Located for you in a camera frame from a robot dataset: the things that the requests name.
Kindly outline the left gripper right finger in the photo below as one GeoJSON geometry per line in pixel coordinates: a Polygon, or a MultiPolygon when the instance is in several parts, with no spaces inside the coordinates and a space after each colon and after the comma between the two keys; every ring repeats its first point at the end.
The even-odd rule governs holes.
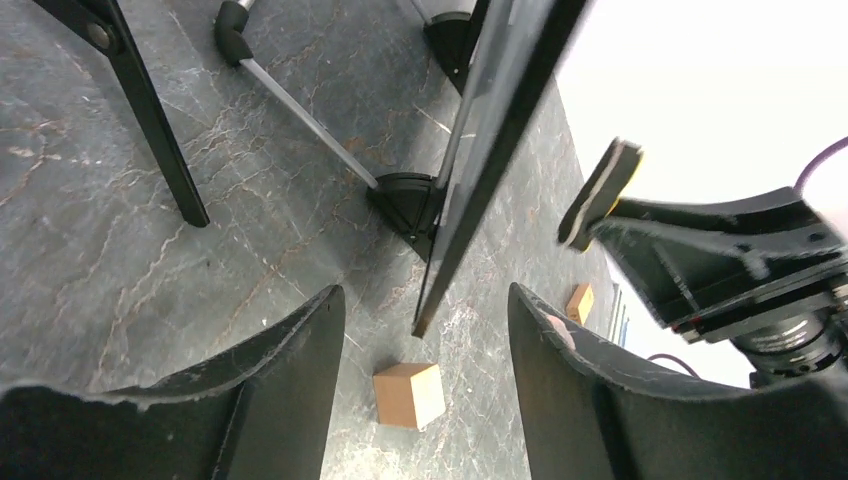
{"type": "Polygon", "coordinates": [[[535,479],[843,479],[847,380],[747,390],[688,376],[508,295],[511,358],[535,479]]]}

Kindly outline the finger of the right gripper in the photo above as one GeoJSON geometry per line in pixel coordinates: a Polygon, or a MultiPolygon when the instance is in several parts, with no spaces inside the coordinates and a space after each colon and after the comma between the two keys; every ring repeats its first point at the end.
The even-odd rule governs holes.
{"type": "Polygon", "coordinates": [[[595,223],[592,235],[665,328],[713,316],[769,279],[746,236],[621,218],[595,223]]]}
{"type": "Polygon", "coordinates": [[[805,202],[790,187],[711,204],[622,198],[609,217],[720,232],[779,232],[805,226],[805,202]]]}

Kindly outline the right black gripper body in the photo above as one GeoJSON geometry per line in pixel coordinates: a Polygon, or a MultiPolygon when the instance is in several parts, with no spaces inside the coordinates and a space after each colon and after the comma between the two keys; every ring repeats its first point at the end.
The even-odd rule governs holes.
{"type": "Polygon", "coordinates": [[[682,205],[670,209],[669,222],[692,250],[669,299],[669,326],[687,339],[846,281],[846,241],[796,192],[682,205]]]}

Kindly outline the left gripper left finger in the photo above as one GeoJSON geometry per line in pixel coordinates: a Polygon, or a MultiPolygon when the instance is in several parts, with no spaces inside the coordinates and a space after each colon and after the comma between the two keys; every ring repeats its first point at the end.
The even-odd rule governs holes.
{"type": "Polygon", "coordinates": [[[344,343],[331,285],[265,330],[154,385],[1,388],[5,479],[317,479],[344,343]]]}

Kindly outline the black framed whiteboard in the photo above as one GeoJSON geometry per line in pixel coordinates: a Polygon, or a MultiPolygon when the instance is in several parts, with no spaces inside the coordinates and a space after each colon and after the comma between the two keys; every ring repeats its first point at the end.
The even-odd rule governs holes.
{"type": "Polygon", "coordinates": [[[437,186],[447,195],[412,324],[424,338],[588,1],[491,1],[437,186]]]}

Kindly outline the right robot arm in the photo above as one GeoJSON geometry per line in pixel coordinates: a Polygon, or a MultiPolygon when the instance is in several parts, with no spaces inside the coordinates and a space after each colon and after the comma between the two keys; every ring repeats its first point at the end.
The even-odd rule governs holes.
{"type": "Polygon", "coordinates": [[[760,384],[847,369],[847,244],[793,189],[715,204],[623,199],[591,223],[656,323],[728,341],[760,384]]]}

